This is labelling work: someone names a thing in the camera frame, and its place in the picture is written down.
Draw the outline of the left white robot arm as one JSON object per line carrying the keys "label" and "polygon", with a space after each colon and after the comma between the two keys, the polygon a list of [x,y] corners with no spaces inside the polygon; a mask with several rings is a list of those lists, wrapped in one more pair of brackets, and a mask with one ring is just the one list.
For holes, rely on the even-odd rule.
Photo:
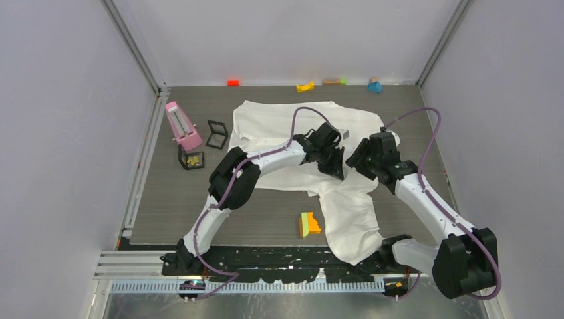
{"label": "left white robot arm", "polygon": [[194,226],[181,238],[173,253],[160,257],[162,274],[198,274],[204,266],[203,254],[223,222],[232,211],[245,205],[259,181],[270,173],[288,167],[315,163],[320,173],[342,180],[346,130],[338,130],[328,122],[305,134],[293,134],[282,144],[246,152],[240,147],[228,151],[210,175],[208,195]]}

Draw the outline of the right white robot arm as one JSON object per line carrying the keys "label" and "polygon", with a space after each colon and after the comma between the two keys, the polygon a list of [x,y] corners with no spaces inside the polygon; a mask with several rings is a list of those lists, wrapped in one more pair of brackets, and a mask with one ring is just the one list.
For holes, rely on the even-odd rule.
{"label": "right white robot arm", "polygon": [[448,299],[468,295],[489,300],[500,293],[502,279],[493,231],[478,229],[457,214],[413,161],[401,160],[391,132],[382,130],[362,139],[345,163],[385,185],[407,204],[436,242],[426,245],[410,235],[383,239],[378,253],[385,271],[394,273],[409,266],[423,272]]}

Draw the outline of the white shirt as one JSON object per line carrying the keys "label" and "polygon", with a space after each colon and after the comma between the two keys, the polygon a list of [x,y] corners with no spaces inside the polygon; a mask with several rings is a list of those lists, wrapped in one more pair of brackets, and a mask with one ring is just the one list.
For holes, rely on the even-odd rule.
{"label": "white shirt", "polygon": [[[333,101],[296,104],[262,104],[245,101],[233,111],[229,147],[262,151],[286,142],[291,134],[305,134],[328,120],[336,129],[346,130],[341,143],[344,158],[355,151],[363,138],[384,125],[380,116],[364,110],[345,108]],[[357,265],[381,246],[383,237],[376,220],[370,192],[378,186],[349,167],[340,181],[322,174],[316,164],[280,169],[259,179],[257,188],[306,191],[318,196],[325,219],[325,236],[332,253],[341,261]]]}

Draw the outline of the black frame display box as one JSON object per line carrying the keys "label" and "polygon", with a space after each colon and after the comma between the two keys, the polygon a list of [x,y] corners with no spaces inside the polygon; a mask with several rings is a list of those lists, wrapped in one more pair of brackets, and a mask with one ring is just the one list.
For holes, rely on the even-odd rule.
{"label": "black frame display box", "polygon": [[210,129],[210,135],[206,140],[206,146],[222,150],[229,137],[226,124],[224,122],[208,120],[208,126]]}

